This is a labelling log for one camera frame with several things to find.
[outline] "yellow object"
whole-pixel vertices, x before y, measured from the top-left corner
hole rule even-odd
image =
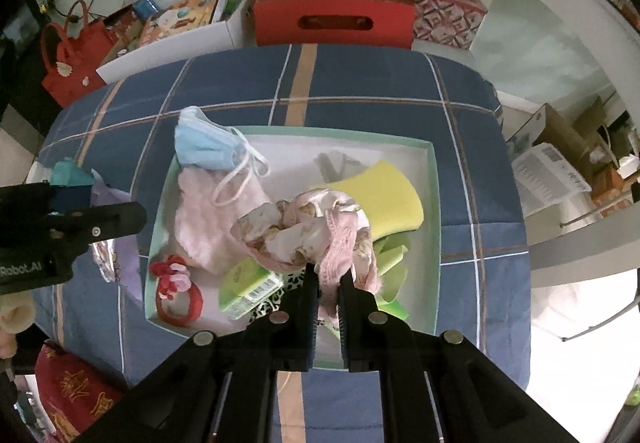
[[[353,178],[317,188],[339,190],[356,200],[367,214],[374,241],[392,233],[415,230],[424,221],[422,203],[414,186],[385,160]]]

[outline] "plaid tablecloth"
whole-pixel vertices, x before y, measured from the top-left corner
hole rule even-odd
[[[433,143],[442,208],[438,332],[462,331],[525,387],[530,275],[520,201],[491,84],[455,62],[393,48],[282,45],[176,62],[104,87],[57,118],[38,158],[65,156],[130,191],[147,210],[146,267],[179,111],[233,126],[370,131]],[[34,292],[37,324],[68,351],[132,385],[184,338],[149,324],[88,254],[74,278]],[[313,370],[281,376],[275,441],[382,441],[378,377]]]

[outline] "red bag handle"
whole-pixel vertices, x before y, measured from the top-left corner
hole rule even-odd
[[[65,33],[69,28],[69,23],[71,22],[71,16],[73,15],[73,10],[76,7],[76,4],[80,3],[82,6],[82,27],[85,28],[89,26],[89,9],[86,7],[86,3],[83,0],[77,0],[74,4],[69,8],[68,13],[66,14],[65,19]]]
[[[66,36],[65,29],[62,28],[62,26],[60,26],[56,22],[48,22],[47,24],[45,24],[44,28],[42,29],[42,32],[40,33],[40,53],[42,54],[42,62],[44,63],[44,67],[47,68],[47,72],[56,74],[58,73],[58,70],[56,70],[51,65],[51,62],[49,61],[49,54],[47,53],[47,41],[45,38],[45,35],[46,35],[45,31],[49,27],[56,30],[56,33],[58,34],[60,41],[62,41],[62,47],[66,50],[66,53],[69,55],[69,57],[73,58],[74,60],[78,60],[78,55],[74,51],[74,48],[71,46],[71,43],[69,42],[69,38],[68,36]]]

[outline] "patterned box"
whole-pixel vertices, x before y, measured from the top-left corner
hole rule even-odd
[[[480,0],[414,0],[414,36],[469,49],[487,9]]]

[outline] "blue surgical mask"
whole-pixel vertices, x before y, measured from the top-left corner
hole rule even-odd
[[[175,128],[175,153],[180,165],[196,165],[209,170],[229,171],[213,192],[215,205],[227,205],[235,201],[246,187],[252,174],[264,177],[269,173],[269,163],[236,128],[213,123],[197,106],[180,112]],[[220,191],[243,170],[246,171],[236,194],[219,202]]]

